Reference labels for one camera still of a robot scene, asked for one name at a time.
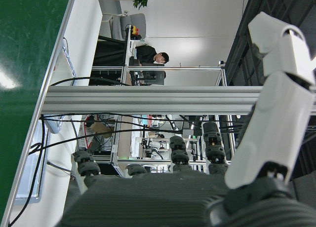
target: man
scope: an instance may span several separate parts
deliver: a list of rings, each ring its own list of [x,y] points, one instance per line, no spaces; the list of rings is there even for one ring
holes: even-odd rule
[[[148,45],[136,47],[136,57],[139,60],[140,66],[142,66],[142,63],[157,62],[160,64],[165,64],[169,61],[168,54],[164,52],[157,53],[153,47],[150,47]]]

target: black shirt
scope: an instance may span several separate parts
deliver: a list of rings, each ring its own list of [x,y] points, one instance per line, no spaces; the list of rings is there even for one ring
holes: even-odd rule
[[[136,47],[136,57],[139,63],[153,63],[156,50],[148,45]]]

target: green table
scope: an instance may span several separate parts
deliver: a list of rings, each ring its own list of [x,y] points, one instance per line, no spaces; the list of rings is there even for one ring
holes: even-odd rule
[[[68,2],[0,0],[1,219]]]

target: chair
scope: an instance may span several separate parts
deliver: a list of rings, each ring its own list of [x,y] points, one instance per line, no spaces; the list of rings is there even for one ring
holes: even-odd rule
[[[138,34],[141,35],[142,38],[146,37],[146,19],[143,13],[129,16],[114,15],[110,25],[112,38],[114,39],[125,40],[126,33],[124,30],[130,25],[136,26],[139,29]]]

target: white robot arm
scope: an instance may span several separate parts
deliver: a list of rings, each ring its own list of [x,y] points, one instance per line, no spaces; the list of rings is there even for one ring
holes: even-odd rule
[[[314,102],[309,86],[315,78],[301,31],[263,12],[249,31],[268,78],[225,174],[231,189],[263,176],[288,182]]]

